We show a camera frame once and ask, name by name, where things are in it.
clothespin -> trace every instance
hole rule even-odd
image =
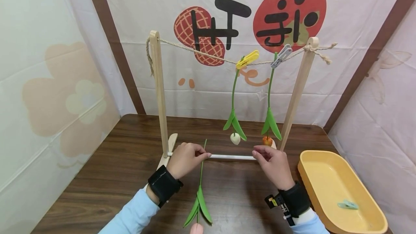
[[[285,45],[279,54],[274,53],[274,61],[272,62],[271,67],[276,69],[291,53],[292,48],[290,47],[290,44]]]
[[[338,202],[338,207],[343,208],[343,209],[358,209],[358,205],[348,201],[347,199],[344,199],[343,202]]]
[[[239,61],[235,67],[240,70],[241,68],[247,66],[247,64],[250,64],[252,62],[254,62],[257,58],[259,58],[259,51],[255,50],[252,53],[250,53],[249,55],[243,57],[241,59],[241,61]]]

white plastic bar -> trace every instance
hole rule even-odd
[[[173,152],[168,152],[168,156],[171,157]],[[252,156],[247,155],[211,155],[210,159],[231,159],[231,160],[256,160]]]

yellow plastic tray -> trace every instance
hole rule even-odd
[[[307,150],[300,155],[300,176],[312,205],[325,227],[336,234],[382,234],[387,220],[353,169],[339,155]],[[344,199],[358,210],[337,206]]]

wooden post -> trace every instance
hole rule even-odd
[[[306,45],[311,45],[312,48],[317,48],[319,45],[319,40],[317,37],[309,37]],[[282,128],[282,141],[278,142],[280,151],[285,149],[290,128],[292,127],[293,119],[295,118],[296,109],[298,108],[299,100],[302,96],[302,92],[308,79],[314,58],[314,52],[305,51],[303,54],[302,62],[299,67],[298,77],[296,78],[295,87],[293,88],[292,97],[290,98],[289,107],[287,109],[285,122]]]
[[[168,125],[166,122],[165,87],[163,84],[162,52],[160,48],[159,32],[150,31],[150,48],[152,51],[153,71],[156,83],[157,106],[159,111],[159,124],[162,136],[162,158],[168,157]]]

gray clothespin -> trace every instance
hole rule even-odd
[[[291,53],[292,48],[290,47],[290,44],[285,45],[279,54],[274,54],[274,61],[272,62],[271,67],[276,69],[276,67],[278,67]]]

